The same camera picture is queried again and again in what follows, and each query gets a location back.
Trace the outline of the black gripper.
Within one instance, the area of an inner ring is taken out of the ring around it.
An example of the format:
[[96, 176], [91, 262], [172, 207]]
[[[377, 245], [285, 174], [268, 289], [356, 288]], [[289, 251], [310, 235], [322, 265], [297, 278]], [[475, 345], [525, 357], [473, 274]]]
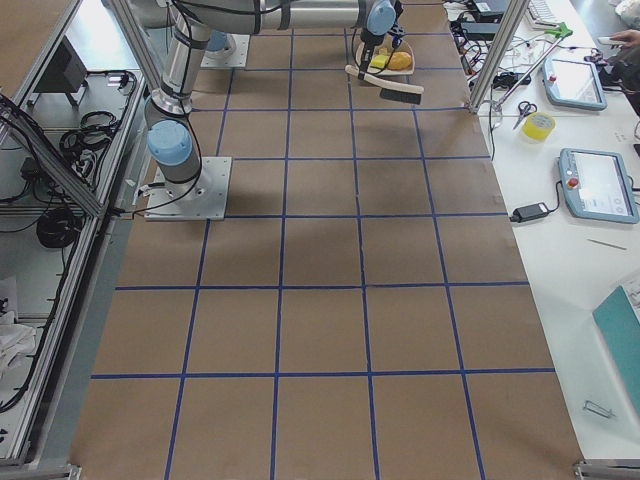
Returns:
[[374, 56], [375, 48], [378, 45], [378, 36], [370, 32], [369, 30], [362, 30], [360, 33], [360, 40], [362, 42], [362, 52], [360, 54], [360, 64], [366, 64], [367, 69], [363, 68], [357, 61], [354, 62], [355, 76], [359, 80], [364, 80], [366, 73], [374, 75], [376, 68], [372, 65], [372, 58]]

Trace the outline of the person hand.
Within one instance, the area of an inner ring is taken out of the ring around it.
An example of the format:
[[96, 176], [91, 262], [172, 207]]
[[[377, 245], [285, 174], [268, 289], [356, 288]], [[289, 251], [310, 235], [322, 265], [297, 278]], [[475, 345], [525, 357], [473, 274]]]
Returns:
[[618, 42], [622, 48], [634, 48], [640, 46], [640, 31], [625, 30], [609, 36], [613, 42]]

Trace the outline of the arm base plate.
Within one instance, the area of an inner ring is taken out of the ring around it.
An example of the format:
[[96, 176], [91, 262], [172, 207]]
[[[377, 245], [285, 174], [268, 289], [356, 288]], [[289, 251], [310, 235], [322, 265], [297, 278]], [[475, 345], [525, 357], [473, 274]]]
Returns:
[[143, 211], [149, 221], [223, 220], [226, 213], [231, 157], [204, 157], [200, 176], [185, 184], [167, 182], [160, 168]]
[[249, 41], [249, 35], [214, 31], [206, 47], [201, 67], [205, 69], [244, 68]]

